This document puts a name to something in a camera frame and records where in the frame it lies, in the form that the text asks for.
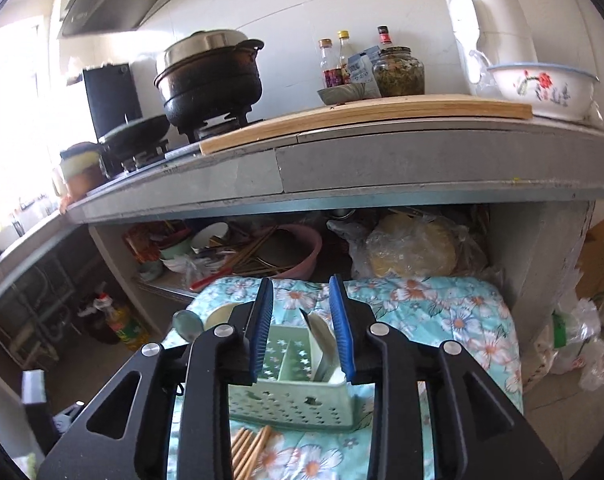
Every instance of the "kitchen counter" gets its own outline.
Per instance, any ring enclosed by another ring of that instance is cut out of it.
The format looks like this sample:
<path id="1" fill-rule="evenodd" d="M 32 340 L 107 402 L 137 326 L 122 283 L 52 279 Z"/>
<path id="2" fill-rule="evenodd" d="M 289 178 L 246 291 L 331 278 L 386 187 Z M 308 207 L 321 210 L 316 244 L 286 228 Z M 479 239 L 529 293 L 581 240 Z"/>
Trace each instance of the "kitchen counter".
<path id="1" fill-rule="evenodd" d="M 96 190 L 72 223 L 604 199 L 604 134 L 534 118 L 378 121 L 188 155 Z"/>
<path id="2" fill-rule="evenodd" d="M 0 296 L 42 256 L 79 226 L 55 212 L 38 222 L 0 256 Z"/>
<path id="3" fill-rule="evenodd" d="M 0 295 L 80 224 L 134 306 L 158 288 L 186 302 L 172 280 L 141 290 L 117 240 L 129 222 L 393 205 L 491 203 L 492 262 L 522 348 L 547 322 L 573 269 L 596 199 L 604 199 L 604 134 L 541 120 L 445 118 L 378 121 L 188 153 L 111 182 L 55 214 L 0 258 Z"/>

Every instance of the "cooking oil bottle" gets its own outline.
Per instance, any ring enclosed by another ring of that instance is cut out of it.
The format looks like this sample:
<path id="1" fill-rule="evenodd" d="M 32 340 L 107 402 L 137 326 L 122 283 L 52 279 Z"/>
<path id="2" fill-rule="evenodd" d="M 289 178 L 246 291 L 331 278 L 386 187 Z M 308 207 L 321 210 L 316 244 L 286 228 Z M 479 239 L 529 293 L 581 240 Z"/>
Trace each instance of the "cooking oil bottle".
<path id="1" fill-rule="evenodd" d="M 131 316 L 131 311 L 124 304 L 115 304 L 113 299 L 102 293 L 93 301 L 93 306 L 106 315 L 106 321 L 122 343 L 130 351 L 136 351 L 148 343 L 148 332 L 138 321 Z"/>

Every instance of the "electric kettle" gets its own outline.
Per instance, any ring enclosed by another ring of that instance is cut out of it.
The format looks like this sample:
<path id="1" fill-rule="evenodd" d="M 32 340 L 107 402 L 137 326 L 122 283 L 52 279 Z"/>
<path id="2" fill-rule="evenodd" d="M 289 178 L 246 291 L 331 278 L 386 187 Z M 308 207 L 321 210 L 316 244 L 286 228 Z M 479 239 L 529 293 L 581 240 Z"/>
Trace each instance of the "electric kettle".
<path id="1" fill-rule="evenodd" d="M 476 94 L 481 65 L 537 62 L 531 30 L 518 0 L 447 0 L 460 60 L 470 93 Z"/>

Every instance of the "stove burner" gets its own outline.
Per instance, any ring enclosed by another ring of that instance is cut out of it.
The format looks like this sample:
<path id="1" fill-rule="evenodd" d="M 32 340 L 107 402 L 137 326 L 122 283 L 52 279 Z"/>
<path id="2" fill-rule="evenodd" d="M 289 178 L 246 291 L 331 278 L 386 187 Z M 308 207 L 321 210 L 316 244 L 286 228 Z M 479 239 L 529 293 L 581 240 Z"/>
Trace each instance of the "stove burner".
<path id="1" fill-rule="evenodd" d="M 186 135 L 189 139 L 189 143 L 193 144 L 194 142 L 198 142 L 205 137 L 227 134 L 228 132 L 248 126 L 249 121 L 246 119 L 246 114 L 251 110 L 252 108 L 248 107 L 242 108 L 241 110 L 232 111 L 226 117 L 224 117 L 224 122 L 220 124 L 208 126 L 207 123 L 202 121 L 200 124 L 196 124 L 188 130 L 179 128 L 178 131 L 179 133 Z"/>
<path id="2" fill-rule="evenodd" d="M 141 170 L 142 168 L 146 168 L 150 164 L 157 162 L 158 160 L 163 160 L 164 155 L 166 154 L 166 146 L 169 144 L 169 141 L 166 139 L 161 140 L 156 145 L 151 146 L 149 149 L 142 153 L 138 153 L 133 158 L 129 158 L 128 160 L 124 160 L 122 162 L 122 167 L 127 173 L 131 173 L 132 171 Z"/>

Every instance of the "gas stove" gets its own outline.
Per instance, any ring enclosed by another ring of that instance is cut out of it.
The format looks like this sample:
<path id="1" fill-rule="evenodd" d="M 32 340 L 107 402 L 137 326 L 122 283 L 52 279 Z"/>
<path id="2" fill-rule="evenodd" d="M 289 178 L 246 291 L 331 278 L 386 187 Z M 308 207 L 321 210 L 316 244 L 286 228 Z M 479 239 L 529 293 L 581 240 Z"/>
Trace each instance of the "gas stove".
<path id="1" fill-rule="evenodd" d="M 134 171 L 142 170 L 155 162 L 161 162 L 165 159 L 168 145 L 169 141 L 162 139 L 156 145 L 151 146 L 144 152 L 138 153 L 133 158 L 123 161 L 122 168 L 124 168 L 124 171 L 127 173 L 133 173 Z"/>
<path id="2" fill-rule="evenodd" d="M 129 178 L 133 178 L 140 174 L 146 173 L 147 171 L 151 171 L 154 168 L 160 168 L 162 165 L 165 165 L 167 162 L 174 162 L 180 158 L 200 156 L 201 151 L 199 149 L 199 141 L 202 139 L 207 139 L 208 137 L 214 137 L 218 135 L 227 134 L 229 132 L 238 130 L 244 126 L 248 126 L 249 124 L 255 124 L 261 122 L 258 121 L 246 121 L 246 117 L 242 118 L 237 117 L 225 117 L 225 121 L 217 124 L 207 124 L 202 123 L 198 128 L 195 128 L 192 131 L 192 135 L 188 136 L 189 139 L 197 136 L 197 139 L 186 146 L 182 146 L 181 148 L 177 148 L 175 150 L 167 150 L 169 141 L 166 139 L 162 139 L 156 145 L 149 147 L 145 152 L 139 153 L 133 158 L 125 160 L 122 162 L 122 167 L 125 171 L 117 175 L 115 178 L 109 180 L 103 186 L 99 186 L 96 189 L 93 189 L 87 196 L 100 192 L 108 187 L 114 186 L 117 183 L 124 182 Z"/>

